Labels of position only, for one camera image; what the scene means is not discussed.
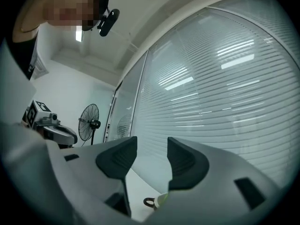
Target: person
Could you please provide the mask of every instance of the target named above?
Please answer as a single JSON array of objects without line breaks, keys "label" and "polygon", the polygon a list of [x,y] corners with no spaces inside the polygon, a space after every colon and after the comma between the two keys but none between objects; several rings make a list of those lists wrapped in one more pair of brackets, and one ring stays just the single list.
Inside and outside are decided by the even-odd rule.
[{"label": "person", "polygon": [[108,0],[14,0],[5,24],[7,45],[30,80],[37,59],[38,28],[43,23],[63,29],[92,29],[107,9]]}]

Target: black handle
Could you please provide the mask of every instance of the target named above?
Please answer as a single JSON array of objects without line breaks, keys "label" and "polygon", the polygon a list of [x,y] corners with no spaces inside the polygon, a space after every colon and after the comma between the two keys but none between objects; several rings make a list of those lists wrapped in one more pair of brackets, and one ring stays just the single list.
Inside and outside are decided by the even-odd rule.
[{"label": "black handle", "polygon": [[151,208],[154,208],[154,198],[150,198],[150,197],[147,197],[144,199],[144,204],[147,206],[147,207],[151,207]]}]

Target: pedestal fan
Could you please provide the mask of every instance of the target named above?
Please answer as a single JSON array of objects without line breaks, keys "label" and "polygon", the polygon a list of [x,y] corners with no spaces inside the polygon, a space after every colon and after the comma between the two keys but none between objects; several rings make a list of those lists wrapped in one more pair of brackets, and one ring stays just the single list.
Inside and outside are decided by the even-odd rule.
[{"label": "pedestal fan", "polygon": [[78,120],[78,133],[80,138],[84,142],[92,138],[90,144],[93,145],[95,131],[101,125],[101,122],[99,121],[99,110],[97,105],[91,104],[87,106]]}]

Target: headset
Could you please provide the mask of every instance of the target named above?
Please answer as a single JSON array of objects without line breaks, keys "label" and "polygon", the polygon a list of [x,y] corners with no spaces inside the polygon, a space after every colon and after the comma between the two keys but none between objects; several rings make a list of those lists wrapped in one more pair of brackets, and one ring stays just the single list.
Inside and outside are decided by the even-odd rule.
[{"label": "headset", "polygon": [[113,9],[112,11],[108,9],[108,2],[109,0],[99,0],[99,20],[93,21],[92,24],[88,24],[87,26],[82,26],[83,31],[89,31],[99,23],[97,29],[99,29],[100,36],[105,37],[108,34],[120,15],[118,9]]}]

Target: black shirt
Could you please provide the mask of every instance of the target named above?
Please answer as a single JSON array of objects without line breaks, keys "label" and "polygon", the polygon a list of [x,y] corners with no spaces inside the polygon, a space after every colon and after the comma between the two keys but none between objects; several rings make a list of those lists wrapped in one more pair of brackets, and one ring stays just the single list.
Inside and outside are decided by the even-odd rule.
[{"label": "black shirt", "polygon": [[6,5],[8,6],[8,11],[6,16],[7,20],[5,22],[5,38],[16,63],[19,65],[26,77],[30,79],[37,58],[37,36],[32,40],[21,43],[14,43],[12,41],[14,24],[25,2],[26,0],[8,0],[8,3],[11,3],[11,6],[9,4]]}]

